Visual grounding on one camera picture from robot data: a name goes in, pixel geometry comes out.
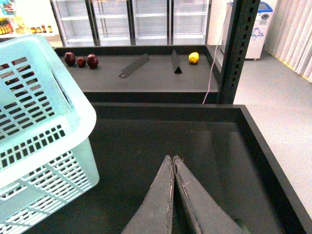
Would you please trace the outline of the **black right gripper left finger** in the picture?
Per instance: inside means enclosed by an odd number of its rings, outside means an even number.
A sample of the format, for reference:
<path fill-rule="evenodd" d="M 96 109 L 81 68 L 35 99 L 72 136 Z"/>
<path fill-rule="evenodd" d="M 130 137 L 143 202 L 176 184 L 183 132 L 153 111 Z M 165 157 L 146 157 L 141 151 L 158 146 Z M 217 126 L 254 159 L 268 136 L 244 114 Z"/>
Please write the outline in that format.
<path fill-rule="evenodd" d="M 173 223 L 175 173 L 166 155 L 143 203 L 126 225 L 123 234 L 170 234 Z"/>

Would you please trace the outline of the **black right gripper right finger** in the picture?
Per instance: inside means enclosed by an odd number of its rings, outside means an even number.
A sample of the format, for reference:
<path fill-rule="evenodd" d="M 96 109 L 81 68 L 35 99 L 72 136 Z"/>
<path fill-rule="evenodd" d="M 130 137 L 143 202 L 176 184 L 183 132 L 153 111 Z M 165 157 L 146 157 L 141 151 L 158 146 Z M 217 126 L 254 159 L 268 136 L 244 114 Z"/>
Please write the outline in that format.
<path fill-rule="evenodd" d="M 173 157 L 182 209 L 193 234 L 242 234 L 244 230 L 217 204 L 179 156 Z"/>

